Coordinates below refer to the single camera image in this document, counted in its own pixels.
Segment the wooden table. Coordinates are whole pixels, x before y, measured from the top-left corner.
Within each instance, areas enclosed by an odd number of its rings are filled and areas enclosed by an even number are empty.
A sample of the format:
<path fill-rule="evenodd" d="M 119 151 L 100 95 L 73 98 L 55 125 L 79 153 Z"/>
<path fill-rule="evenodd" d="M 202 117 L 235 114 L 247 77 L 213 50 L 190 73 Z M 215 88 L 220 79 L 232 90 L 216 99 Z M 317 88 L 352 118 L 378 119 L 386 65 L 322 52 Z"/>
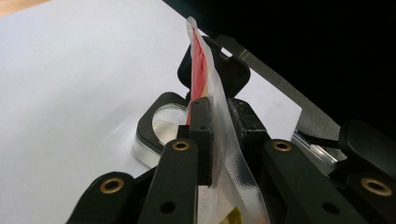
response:
<path fill-rule="evenodd" d="M 29 7 L 34 7 L 48 1 L 49 0 L 0 0 L 0 17 L 10 15 Z"/>

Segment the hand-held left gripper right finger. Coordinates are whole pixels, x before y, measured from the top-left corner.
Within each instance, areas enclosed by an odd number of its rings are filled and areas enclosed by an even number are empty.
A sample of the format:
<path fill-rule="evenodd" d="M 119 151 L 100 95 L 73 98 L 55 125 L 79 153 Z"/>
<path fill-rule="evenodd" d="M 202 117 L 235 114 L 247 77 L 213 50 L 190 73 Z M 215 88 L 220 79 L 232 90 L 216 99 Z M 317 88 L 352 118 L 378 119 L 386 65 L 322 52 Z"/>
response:
<path fill-rule="evenodd" d="M 264 143 L 270 140 L 267 129 L 247 102 L 230 98 L 228 107 L 247 166 L 251 173 L 260 175 L 263 170 L 262 149 Z"/>

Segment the metal floor rail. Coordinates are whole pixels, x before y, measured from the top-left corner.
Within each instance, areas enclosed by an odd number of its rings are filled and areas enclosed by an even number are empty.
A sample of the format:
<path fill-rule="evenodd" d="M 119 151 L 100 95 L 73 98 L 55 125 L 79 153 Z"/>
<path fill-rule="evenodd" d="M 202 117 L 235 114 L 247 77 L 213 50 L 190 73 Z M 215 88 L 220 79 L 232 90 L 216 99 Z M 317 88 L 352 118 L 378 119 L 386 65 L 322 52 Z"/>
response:
<path fill-rule="evenodd" d="M 339 162 L 347 158 L 338 148 L 336 140 L 315 137 L 301 130 L 295 130 L 292 141 L 324 174 L 333 171 Z"/>

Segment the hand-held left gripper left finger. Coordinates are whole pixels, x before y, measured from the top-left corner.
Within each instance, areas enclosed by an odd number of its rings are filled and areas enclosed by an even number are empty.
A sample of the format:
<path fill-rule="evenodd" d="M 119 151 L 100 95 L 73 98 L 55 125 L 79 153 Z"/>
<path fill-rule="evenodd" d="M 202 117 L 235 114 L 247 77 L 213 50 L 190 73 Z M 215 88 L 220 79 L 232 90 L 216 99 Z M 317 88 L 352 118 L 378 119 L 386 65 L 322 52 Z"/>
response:
<path fill-rule="evenodd" d="M 190 104 L 190 123 L 179 125 L 178 138 L 189 138 L 198 146 L 199 186 L 212 185 L 213 132 L 210 103 L 207 97 L 194 100 Z"/>

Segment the red and white pouch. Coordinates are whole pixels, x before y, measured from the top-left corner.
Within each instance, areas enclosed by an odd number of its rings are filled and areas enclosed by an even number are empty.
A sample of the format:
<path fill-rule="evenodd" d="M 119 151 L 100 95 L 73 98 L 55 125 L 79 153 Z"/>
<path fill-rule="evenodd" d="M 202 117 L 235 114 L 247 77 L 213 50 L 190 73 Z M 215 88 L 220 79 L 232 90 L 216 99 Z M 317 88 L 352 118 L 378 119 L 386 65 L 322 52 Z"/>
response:
<path fill-rule="evenodd" d="M 239 146 L 213 54 L 194 18 L 191 42 L 191 99 L 207 98 L 213 132 L 212 185 L 199 188 L 198 224 L 270 224 L 260 189 Z"/>

